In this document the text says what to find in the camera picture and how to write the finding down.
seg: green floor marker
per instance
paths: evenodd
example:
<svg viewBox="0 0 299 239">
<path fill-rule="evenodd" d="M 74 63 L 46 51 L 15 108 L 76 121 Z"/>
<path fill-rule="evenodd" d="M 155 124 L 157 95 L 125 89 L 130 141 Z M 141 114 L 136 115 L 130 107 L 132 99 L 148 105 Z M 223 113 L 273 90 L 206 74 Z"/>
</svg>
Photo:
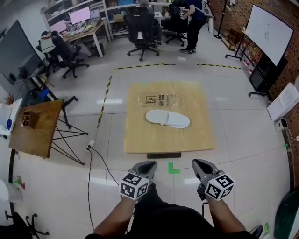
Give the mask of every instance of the green floor marker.
<svg viewBox="0 0 299 239">
<path fill-rule="evenodd" d="M 172 162 L 168 162 L 168 172 L 169 172 L 169 174 L 180 174 L 181 170 L 180 169 L 173 169 Z"/>
</svg>

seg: standing person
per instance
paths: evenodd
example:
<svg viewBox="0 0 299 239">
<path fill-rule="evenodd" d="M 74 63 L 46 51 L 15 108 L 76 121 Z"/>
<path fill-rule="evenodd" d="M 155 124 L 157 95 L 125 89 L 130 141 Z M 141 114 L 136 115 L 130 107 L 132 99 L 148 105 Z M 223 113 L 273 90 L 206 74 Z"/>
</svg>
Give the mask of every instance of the standing person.
<svg viewBox="0 0 299 239">
<path fill-rule="evenodd" d="M 189 6 L 189 10 L 183 15 L 183 18 L 191 16 L 187 33 L 188 46 L 179 51 L 182 53 L 192 54 L 193 52 L 196 52 L 198 34 L 202 26 L 206 23 L 206 16 L 201 11 L 201 0 L 186 0 L 186 3 Z"/>
<path fill-rule="evenodd" d="M 165 203 L 156 185 L 141 200 L 124 197 L 113 211 L 85 239 L 254 239 L 223 200 L 206 197 L 215 227 L 194 209 Z M 134 211 L 131 230 L 127 228 Z"/>
<path fill-rule="evenodd" d="M 154 10 L 151 7 L 149 7 L 148 0 L 140 0 L 139 5 L 141 7 L 147 7 L 149 10 L 149 13 L 155 16 Z M 155 36 L 157 38 L 156 48 L 161 49 L 163 47 L 163 45 L 162 45 L 162 29 L 160 27 L 160 23 L 158 20 L 155 19 L 153 27 L 154 27 Z"/>
</svg>

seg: white slipper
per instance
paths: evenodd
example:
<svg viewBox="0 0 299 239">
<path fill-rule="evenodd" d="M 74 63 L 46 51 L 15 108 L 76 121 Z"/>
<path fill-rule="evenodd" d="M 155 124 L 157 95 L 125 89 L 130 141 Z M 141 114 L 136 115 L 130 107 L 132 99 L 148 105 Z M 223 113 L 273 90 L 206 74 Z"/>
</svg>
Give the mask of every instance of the white slipper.
<svg viewBox="0 0 299 239">
<path fill-rule="evenodd" d="M 190 124 L 187 116 L 166 110 L 150 110 L 146 113 L 145 118 L 151 123 L 168 125 L 174 128 L 186 128 Z"/>
</svg>

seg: yellow and black tape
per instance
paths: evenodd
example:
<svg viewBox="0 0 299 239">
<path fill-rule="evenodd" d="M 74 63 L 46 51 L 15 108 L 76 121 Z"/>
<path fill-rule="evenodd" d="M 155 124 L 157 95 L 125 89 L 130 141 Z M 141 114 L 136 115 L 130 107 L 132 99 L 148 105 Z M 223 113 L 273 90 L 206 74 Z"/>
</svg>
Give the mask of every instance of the yellow and black tape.
<svg viewBox="0 0 299 239">
<path fill-rule="evenodd" d="M 228 66 L 228 65 L 211 65 L 211 64 L 197 64 L 197 65 L 218 66 L 218 67 L 227 67 L 227 68 L 233 68 L 233 69 L 242 69 L 240 67 L 234 67 L 234 66 Z"/>
<path fill-rule="evenodd" d="M 119 67 L 119 68 L 115 68 L 115 70 L 140 68 L 140 67 L 145 67 L 145 66 L 157 66 L 157 65 L 175 65 L 175 64 L 157 63 L 157 64 L 147 64 L 147 65 L 135 65 L 135 66 L 128 66 L 128 67 Z"/>
<path fill-rule="evenodd" d="M 109 88 L 110 88 L 110 85 L 111 85 L 111 79 L 112 79 L 112 76 L 110 76 L 110 78 L 109 78 L 109 82 L 108 82 L 108 85 L 107 85 L 107 89 L 106 89 L 106 93 L 105 93 L 105 98 L 104 98 L 104 101 L 103 101 L 103 106 L 102 106 L 102 109 L 101 109 L 101 113 L 100 113 L 100 117 L 99 117 L 99 120 L 98 120 L 98 126 L 97 126 L 97 128 L 99 128 L 99 126 L 100 126 L 100 122 L 101 122 L 101 119 L 102 119 L 102 116 L 103 116 L 103 113 L 104 113 L 105 101 L 107 99 Z"/>
</svg>

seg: monitor screen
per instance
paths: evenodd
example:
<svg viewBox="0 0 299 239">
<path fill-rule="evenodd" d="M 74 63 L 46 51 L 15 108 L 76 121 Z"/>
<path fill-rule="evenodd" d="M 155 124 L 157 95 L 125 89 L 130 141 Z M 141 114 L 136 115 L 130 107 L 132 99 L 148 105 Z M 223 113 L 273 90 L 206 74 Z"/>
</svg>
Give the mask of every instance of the monitor screen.
<svg viewBox="0 0 299 239">
<path fill-rule="evenodd" d="M 14 84 L 15 80 L 10 80 L 12 75 L 18 78 L 22 68 L 31 74 L 41 62 L 19 21 L 16 21 L 0 42 L 0 74 Z"/>
<path fill-rule="evenodd" d="M 65 24 L 65 20 L 59 21 L 58 23 L 55 23 L 54 25 L 50 26 L 51 31 L 63 32 L 66 29 L 67 27 Z"/>
<path fill-rule="evenodd" d="M 80 10 L 76 11 L 76 12 L 70 13 L 70 19 L 71 19 L 72 24 L 76 24 L 78 22 L 90 19 L 89 7 L 85 7 L 83 9 L 80 9 Z"/>
</svg>

